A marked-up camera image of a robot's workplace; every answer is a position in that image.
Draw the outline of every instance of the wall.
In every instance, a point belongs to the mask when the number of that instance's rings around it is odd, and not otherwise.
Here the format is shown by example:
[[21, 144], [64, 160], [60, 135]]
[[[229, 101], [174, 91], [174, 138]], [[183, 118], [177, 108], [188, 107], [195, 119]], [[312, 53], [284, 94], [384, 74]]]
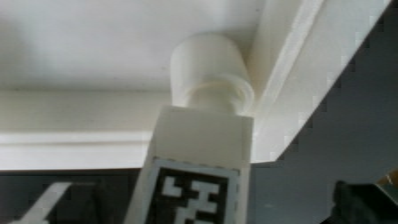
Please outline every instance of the wall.
[[266, 1], [249, 60], [252, 81], [266, 84], [254, 104], [254, 163], [275, 161], [284, 152], [389, 1]]
[[0, 91], [0, 170], [140, 167], [169, 98], [165, 92]]
[[376, 182], [398, 167], [396, 5], [282, 157], [252, 167], [250, 224], [318, 224], [336, 180]]

